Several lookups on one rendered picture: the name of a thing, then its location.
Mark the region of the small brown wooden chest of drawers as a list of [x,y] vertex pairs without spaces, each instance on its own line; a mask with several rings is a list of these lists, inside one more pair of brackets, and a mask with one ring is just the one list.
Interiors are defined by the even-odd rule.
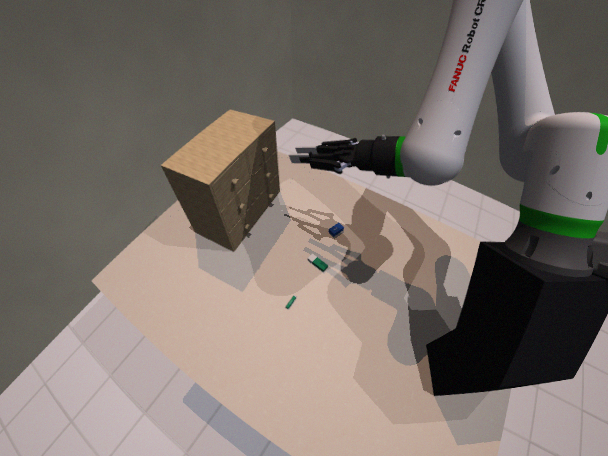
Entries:
[[[278,174],[280,192],[275,121],[234,110],[229,110],[219,117],[161,165],[195,233],[233,252],[265,212],[259,217],[256,199],[276,174],[256,198],[252,176],[271,155],[251,175],[247,149],[272,125],[274,126],[276,149],[271,155],[276,151],[278,171],[276,174]],[[227,231],[221,211],[248,180],[221,210],[211,185],[244,152],[258,220],[234,249],[229,232],[253,202],[229,231]]]

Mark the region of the brown wooden drawer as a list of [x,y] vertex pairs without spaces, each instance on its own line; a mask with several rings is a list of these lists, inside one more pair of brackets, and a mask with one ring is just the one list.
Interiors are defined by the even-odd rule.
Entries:
[[251,175],[275,149],[275,133],[274,126],[272,125],[247,149]]
[[253,201],[253,191],[249,179],[221,211],[227,231],[232,228]]
[[[278,174],[271,180],[256,199],[259,217],[279,192]],[[274,195],[273,195],[274,194]]]
[[277,159],[275,151],[252,176],[255,198],[259,195],[259,193],[264,189],[264,187],[269,183],[269,181],[274,177],[277,172]]
[[236,247],[248,233],[250,227],[252,228],[252,226],[257,220],[258,217],[255,202],[253,202],[252,205],[248,208],[248,210],[243,214],[243,216],[229,232],[229,236],[234,246],[234,249],[236,249]]
[[211,185],[220,210],[249,177],[244,152]]

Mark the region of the green aaa battery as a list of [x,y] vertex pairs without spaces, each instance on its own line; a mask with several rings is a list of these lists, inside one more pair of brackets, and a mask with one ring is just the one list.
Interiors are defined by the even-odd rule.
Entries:
[[296,299],[296,296],[294,295],[291,300],[289,301],[289,303],[287,304],[286,308],[289,309],[290,306],[292,305],[292,303],[294,302],[294,300]]

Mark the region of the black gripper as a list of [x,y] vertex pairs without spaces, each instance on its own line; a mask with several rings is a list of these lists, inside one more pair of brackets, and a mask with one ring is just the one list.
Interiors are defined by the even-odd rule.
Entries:
[[[342,170],[346,167],[357,167],[361,171],[373,171],[371,165],[373,142],[374,140],[361,140],[358,143],[357,138],[352,138],[322,142],[322,145],[318,146],[296,146],[296,152],[302,154],[289,154],[289,157],[291,163],[310,164],[312,169],[332,171],[338,174],[342,174]],[[357,145],[358,148],[356,148]]]

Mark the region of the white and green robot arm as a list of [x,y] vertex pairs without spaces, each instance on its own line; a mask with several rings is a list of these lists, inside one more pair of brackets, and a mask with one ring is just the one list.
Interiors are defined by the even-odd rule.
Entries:
[[455,178],[491,74],[500,163],[524,182],[504,252],[545,272],[608,279],[608,233],[598,231],[608,210],[608,116],[555,115],[530,0],[453,0],[415,119],[406,136],[374,140],[374,173],[428,186]]

